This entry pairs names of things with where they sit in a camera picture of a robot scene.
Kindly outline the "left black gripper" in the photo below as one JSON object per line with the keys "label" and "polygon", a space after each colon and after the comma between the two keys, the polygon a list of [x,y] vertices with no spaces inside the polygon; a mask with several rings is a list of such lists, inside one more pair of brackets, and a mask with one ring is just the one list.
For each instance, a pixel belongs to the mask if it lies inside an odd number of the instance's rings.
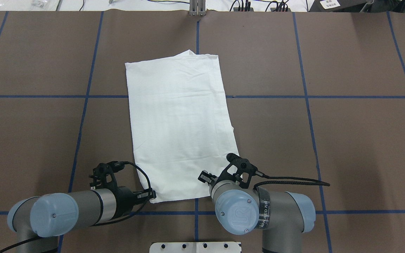
{"label": "left black gripper", "polygon": [[113,219],[128,215],[137,203],[147,203],[156,199],[153,189],[131,191],[128,187],[119,186],[114,192],[116,210]]}

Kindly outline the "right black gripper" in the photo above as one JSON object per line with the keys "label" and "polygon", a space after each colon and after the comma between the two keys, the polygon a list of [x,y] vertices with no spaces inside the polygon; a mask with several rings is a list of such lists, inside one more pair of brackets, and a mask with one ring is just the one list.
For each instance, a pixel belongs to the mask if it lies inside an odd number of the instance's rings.
{"label": "right black gripper", "polygon": [[229,172],[222,172],[220,173],[219,176],[213,175],[209,173],[206,170],[201,171],[200,175],[198,176],[198,180],[201,181],[202,183],[207,183],[209,184],[210,187],[214,187],[217,183],[221,181],[229,181],[229,182],[235,182],[236,178],[233,174]]}

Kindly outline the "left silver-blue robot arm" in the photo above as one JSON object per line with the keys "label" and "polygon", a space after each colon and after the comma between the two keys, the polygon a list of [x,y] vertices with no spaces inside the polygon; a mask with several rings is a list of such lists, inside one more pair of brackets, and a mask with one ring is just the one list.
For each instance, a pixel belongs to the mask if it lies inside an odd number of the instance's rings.
{"label": "left silver-blue robot arm", "polygon": [[21,200],[7,215],[8,227],[18,243],[7,247],[17,253],[56,253],[60,236],[76,229],[111,225],[134,216],[133,207],[143,207],[156,198],[151,188],[131,191],[91,189],[72,193],[53,193]]}

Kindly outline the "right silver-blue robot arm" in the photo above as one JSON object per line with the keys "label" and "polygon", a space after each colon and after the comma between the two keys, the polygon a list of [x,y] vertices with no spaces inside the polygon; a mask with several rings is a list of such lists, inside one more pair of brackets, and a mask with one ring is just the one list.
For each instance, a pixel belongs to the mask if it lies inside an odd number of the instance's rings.
{"label": "right silver-blue robot arm", "polygon": [[312,200],[292,192],[243,189],[231,179],[201,171],[199,181],[209,185],[215,214],[231,234],[262,232],[262,252],[300,253],[302,234],[313,230],[316,210]]}

